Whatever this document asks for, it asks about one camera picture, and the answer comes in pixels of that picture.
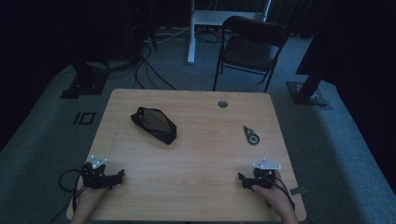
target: wooden table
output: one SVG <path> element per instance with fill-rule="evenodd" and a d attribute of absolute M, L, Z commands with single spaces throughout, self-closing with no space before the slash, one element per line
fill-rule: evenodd
<path fill-rule="evenodd" d="M 160 109 L 176 124 L 171 145 L 131 121 L 139 106 Z M 248 143 L 243 125 L 260 137 L 257 146 Z M 95 220 L 278 220 L 264 198 L 243 189 L 238 179 L 238 172 L 253 177 L 252 163 L 262 158 L 281 164 L 287 187 L 297 187 L 271 98 L 264 93 L 114 90 L 87 161 L 91 155 L 108 159 L 107 175 L 125 169 L 123 183 L 108 191 Z M 301 196 L 291 198 L 304 220 Z M 73 216 L 70 207 L 67 216 Z"/>

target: light stand base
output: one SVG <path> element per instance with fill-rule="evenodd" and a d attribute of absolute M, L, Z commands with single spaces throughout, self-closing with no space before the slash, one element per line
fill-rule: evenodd
<path fill-rule="evenodd" d="M 82 95 L 100 95 L 106 84 L 108 72 L 92 71 L 94 74 L 94 80 L 89 85 L 80 86 L 78 85 L 78 76 L 75 77 L 69 90 L 64 91 L 61 95 L 61 99 L 77 99 Z"/>

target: white desk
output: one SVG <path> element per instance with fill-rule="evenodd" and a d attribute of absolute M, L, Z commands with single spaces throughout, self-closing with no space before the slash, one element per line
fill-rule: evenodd
<path fill-rule="evenodd" d="M 263 12 L 236 12 L 236 11 L 214 11 L 195 10 L 195 0 L 191 0 L 191 36 L 189 46 L 188 64 L 193 64 L 195 60 L 195 24 L 222 25 L 231 16 L 242 16 L 258 21 L 265 21 L 271 0 L 266 0 Z"/>

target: black fabric pouch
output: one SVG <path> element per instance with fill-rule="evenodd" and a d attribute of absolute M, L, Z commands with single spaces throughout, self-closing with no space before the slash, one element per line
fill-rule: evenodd
<path fill-rule="evenodd" d="M 131 115 L 131 119 L 134 124 L 166 145 L 170 145 L 177 137 L 176 125 L 159 109 L 139 106 L 137 112 Z"/>

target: hand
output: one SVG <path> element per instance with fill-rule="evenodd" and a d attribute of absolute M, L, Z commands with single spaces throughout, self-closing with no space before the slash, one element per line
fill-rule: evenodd
<path fill-rule="evenodd" d="M 283 184 L 278 180 L 281 179 L 278 170 L 275 170 L 276 181 L 280 187 L 283 188 Z M 252 186 L 256 192 L 260 193 L 269 204 L 275 209 L 276 214 L 280 216 L 282 223 L 298 223 L 297 216 L 294 213 L 293 207 L 289 201 L 288 196 L 277 186 L 272 186 L 270 189 L 265 189 L 260 186 Z"/>
<path fill-rule="evenodd" d="M 88 223 L 89 217 L 96 206 L 101 202 L 103 195 L 108 188 L 90 189 L 81 187 L 81 194 L 78 196 L 78 203 L 75 214 L 71 219 L 72 224 Z"/>

